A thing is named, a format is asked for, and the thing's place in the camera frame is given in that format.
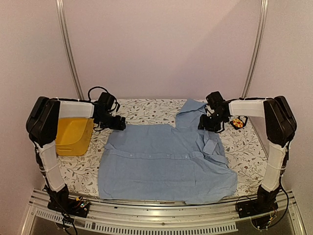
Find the yellow orange plush flower brooch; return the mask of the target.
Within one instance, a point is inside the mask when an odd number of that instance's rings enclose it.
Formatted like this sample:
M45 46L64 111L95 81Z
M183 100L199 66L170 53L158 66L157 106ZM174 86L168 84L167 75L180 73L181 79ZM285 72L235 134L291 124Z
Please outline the yellow orange plush flower brooch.
M244 123L240 119L235 118L232 121L232 125L233 125L234 128L240 129L240 128L243 128Z

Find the light blue shirt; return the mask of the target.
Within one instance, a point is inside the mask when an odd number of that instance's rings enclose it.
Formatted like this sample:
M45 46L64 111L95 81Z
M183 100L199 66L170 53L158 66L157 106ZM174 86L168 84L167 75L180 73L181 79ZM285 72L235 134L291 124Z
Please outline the light blue shirt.
M232 196L237 173L229 168L218 134L198 129L205 104L187 100L175 125L128 125L113 131L98 170L101 199L207 204Z

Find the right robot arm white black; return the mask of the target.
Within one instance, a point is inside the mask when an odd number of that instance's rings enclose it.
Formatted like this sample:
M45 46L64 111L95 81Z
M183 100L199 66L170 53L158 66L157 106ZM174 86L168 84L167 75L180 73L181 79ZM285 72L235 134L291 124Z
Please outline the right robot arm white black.
M239 203L237 209L251 209L264 213L274 209L274 202L282 189L281 177L289 159L290 143L297 129L295 117L284 96L275 98L239 98L224 100L219 92L206 97L210 114L201 115L198 128L211 132L221 132L224 123L230 117L259 117L265 120L265 129L269 141L268 164L265 176L258 187L257 199L247 204Z

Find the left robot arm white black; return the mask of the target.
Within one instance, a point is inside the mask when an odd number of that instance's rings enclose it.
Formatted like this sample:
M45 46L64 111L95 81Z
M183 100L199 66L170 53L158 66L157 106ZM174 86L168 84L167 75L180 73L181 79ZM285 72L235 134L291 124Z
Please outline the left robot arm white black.
M92 119L101 130L123 131L126 119L112 115L120 104L109 92L101 93L96 101L48 98L40 96L26 122L29 139L34 144L36 162L45 179L45 190L49 195L48 208L53 211L86 217L90 202L83 197L71 199L57 161L56 137L58 121L64 118Z

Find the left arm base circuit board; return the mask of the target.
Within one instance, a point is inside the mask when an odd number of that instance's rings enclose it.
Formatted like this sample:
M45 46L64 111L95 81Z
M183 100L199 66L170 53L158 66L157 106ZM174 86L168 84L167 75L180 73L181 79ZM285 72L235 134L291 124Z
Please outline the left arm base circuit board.
M90 208L90 201L81 197L78 199L51 199L47 206L48 209L60 212L65 215L73 215L77 217L87 218Z

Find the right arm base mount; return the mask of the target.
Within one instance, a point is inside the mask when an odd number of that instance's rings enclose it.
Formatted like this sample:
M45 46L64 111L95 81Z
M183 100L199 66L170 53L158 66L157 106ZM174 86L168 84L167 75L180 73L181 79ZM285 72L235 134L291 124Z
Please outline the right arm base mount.
M235 205L239 218L250 217L253 227L258 230L272 225L277 209L276 194L268 192L258 193L256 199L247 197L246 201L237 201Z

